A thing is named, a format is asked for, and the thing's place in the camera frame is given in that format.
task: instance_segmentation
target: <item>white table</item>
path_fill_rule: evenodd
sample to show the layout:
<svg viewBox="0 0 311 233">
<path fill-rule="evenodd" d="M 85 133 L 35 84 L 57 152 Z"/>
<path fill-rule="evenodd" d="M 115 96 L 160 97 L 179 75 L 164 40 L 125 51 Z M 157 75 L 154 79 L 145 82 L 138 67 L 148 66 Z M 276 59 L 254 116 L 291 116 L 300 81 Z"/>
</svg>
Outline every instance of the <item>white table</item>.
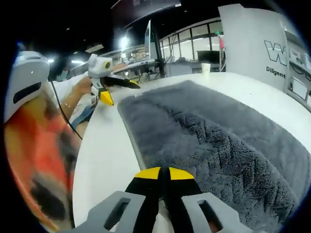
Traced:
<svg viewBox="0 0 311 233">
<path fill-rule="evenodd" d="M 75 169 L 73 215 L 75 225 L 86 220 L 89 210 L 117 190 L 125 190 L 140 171 L 118 113 L 117 104 L 130 95 L 192 80 L 232 97 L 270 118 L 299 140 L 311 153 L 311 114 L 283 92 L 234 73 L 190 74 L 143 83 L 141 89 L 123 88 L 112 93 L 115 106 L 98 104 L 86 129 Z M 158 215 L 154 232 L 170 226 Z"/>
</svg>

